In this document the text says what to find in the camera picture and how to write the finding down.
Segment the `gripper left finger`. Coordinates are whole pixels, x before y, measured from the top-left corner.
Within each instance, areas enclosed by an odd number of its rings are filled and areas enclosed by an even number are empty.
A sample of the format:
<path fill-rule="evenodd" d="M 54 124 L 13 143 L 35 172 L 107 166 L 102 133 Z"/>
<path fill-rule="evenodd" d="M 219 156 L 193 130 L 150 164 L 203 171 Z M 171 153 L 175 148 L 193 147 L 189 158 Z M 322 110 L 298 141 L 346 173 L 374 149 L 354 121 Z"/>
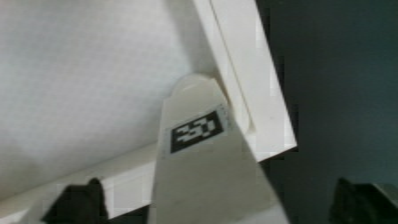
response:
<path fill-rule="evenodd" d="M 45 224 L 109 224 L 106 190 L 99 178 L 70 185 L 42 217 Z"/>

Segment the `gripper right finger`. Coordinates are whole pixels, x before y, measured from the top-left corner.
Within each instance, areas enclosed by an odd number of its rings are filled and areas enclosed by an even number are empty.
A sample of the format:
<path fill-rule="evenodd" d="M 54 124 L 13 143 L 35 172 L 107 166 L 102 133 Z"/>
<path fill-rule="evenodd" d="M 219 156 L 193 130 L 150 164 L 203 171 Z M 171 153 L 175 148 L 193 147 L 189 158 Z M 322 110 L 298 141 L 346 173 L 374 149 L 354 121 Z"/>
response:
<path fill-rule="evenodd" d="M 338 179 L 331 224 L 398 224 L 398 187 Z"/>

